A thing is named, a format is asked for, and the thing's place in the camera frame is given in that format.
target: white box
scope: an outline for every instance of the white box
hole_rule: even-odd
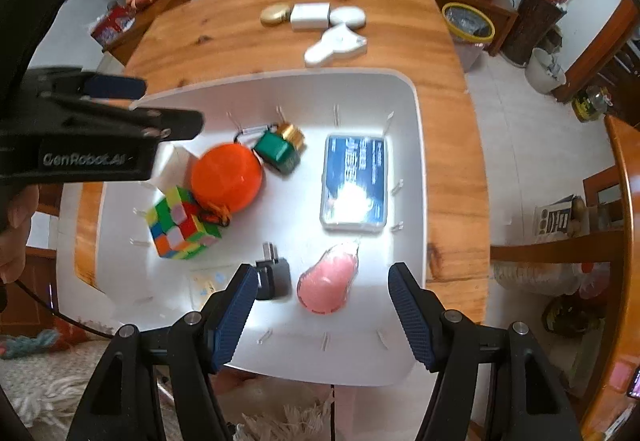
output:
[[[296,4],[291,10],[291,27],[294,31],[327,29],[329,27],[329,3]]]

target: hand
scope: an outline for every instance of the hand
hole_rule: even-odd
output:
[[[0,233],[0,278],[5,284],[17,280],[24,269],[31,217],[38,207],[38,196],[38,186],[31,185],[9,203],[9,226]]]

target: plastic bag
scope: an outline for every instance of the plastic bag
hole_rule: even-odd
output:
[[[594,298],[609,287],[609,262],[596,262],[580,283],[580,298]]]
[[[298,300],[312,313],[334,313],[346,304],[357,272],[358,244],[337,244],[300,275],[296,290]]]
[[[566,239],[561,231],[539,235],[534,243],[550,243]],[[571,295],[578,291],[583,275],[580,264],[547,264],[543,262],[492,262],[495,281],[505,289],[547,296]]]

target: gold compact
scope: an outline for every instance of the gold compact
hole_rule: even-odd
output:
[[[291,4],[273,4],[266,7],[260,13],[260,22],[264,26],[277,26],[289,20]]]

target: wooden chair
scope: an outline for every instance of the wooden chair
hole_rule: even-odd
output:
[[[59,217],[62,186],[62,184],[40,185],[40,199],[38,200],[37,211]]]
[[[615,167],[584,180],[587,205],[599,204],[598,193],[620,184],[620,202],[607,202],[623,227],[583,237],[527,246],[492,246],[492,261],[612,262],[606,325],[600,352],[584,396],[577,404],[583,436],[604,432],[634,403],[626,397],[633,373],[640,365],[640,132],[611,116],[605,125],[616,160]]]

